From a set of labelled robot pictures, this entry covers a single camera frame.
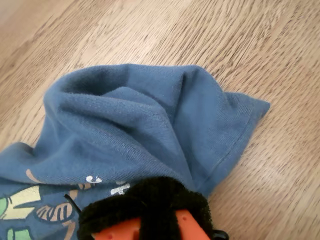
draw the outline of black fuzzy fabric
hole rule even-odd
[[[176,210],[187,209],[211,240],[215,238],[208,202],[171,177],[153,177],[129,188],[124,195],[91,203],[79,216],[79,240],[125,220],[141,217],[139,240],[180,240]]]

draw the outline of orange plastic object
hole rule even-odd
[[[188,210],[175,212],[182,240],[210,240]],[[94,235],[95,240],[138,240],[140,218],[134,218],[106,228]]]

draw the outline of blue fabric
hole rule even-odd
[[[34,148],[0,153],[0,238],[76,239],[80,208],[170,176],[208,196],[239,160],[269,103],[223,92],[198,66],[94,66],[46,92]]]

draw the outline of wood grain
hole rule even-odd
[[[271,102],[213,221],[232,240],[320,239],[320,1],[1,1],[0,150],[35,144],[58,77],[120,63],[197,64]]]

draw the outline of light wood surface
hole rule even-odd
[[[320,240],[319,0],[0,1],[0,150],[35,144],[61,75],[120,63],[197,64],[271,102],[213,221],[232,240]]]

